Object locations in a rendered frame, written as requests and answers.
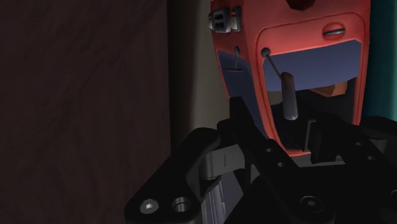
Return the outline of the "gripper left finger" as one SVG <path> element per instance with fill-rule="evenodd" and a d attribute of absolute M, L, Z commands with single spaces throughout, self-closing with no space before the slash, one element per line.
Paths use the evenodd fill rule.
<path fill-rule="evenodd" d="M 288 190 L 297 166 L 254 124 L 244 100 L 230 99 L 230 117 L 197 128 L 124 209 L 126 224 L 203 224 L 202 203 L 225 173 L 236 172 L 243 197 L 232 221 L 298 224 L 298 193 Z"/>

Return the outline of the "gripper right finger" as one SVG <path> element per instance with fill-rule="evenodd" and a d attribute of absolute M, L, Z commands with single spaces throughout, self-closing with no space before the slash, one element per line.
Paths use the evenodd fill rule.
<path fill-rule="evenodd" d="M 336 116 L 322 116 L 307 129 L 306 148 L 312 164 L 336 162 L 338 159 L 362 179 L 374 184 L 384 194 L 397 193 L 397 167 L 373 143 L 384 140 L 397 148 L 397 122 L 372 116 L 360 125 L 345 123 Z"/>

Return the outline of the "red toy car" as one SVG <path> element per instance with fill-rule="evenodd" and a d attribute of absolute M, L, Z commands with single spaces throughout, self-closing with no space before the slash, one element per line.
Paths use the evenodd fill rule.
<path fill-rule="evenodd" d="M 211 0 L 209 28 L 229 97 L 292 157 L 318 113 L 361 121 L 371 0 Z"/>

